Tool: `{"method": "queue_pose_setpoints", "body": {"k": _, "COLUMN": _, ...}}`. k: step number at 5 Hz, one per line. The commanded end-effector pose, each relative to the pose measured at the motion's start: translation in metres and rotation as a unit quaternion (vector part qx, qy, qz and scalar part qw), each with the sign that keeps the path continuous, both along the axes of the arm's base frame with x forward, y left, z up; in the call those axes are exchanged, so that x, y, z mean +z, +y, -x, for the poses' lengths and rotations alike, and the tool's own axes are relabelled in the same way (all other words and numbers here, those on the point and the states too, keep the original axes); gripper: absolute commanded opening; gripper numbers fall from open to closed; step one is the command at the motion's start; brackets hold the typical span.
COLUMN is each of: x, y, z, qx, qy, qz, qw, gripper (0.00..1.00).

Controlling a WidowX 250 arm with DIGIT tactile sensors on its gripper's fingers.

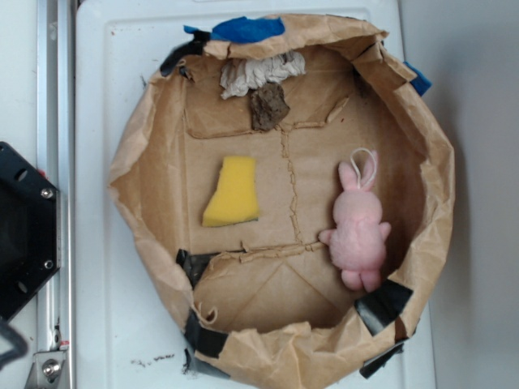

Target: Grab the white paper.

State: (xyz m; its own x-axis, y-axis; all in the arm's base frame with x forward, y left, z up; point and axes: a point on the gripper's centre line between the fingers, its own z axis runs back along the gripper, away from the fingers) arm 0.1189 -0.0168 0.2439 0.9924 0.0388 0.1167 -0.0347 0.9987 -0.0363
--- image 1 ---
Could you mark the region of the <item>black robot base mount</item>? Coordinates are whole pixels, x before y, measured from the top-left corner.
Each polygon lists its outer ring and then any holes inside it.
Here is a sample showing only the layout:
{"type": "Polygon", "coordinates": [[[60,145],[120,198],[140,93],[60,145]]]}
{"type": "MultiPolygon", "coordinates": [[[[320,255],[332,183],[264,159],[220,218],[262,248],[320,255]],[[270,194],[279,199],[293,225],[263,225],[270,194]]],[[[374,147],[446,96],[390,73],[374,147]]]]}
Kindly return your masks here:
{"type": "Polygon", "coordinates": [[[58,190],[1,142],[1,319],[11,321],[58,270],[58,190]]]}

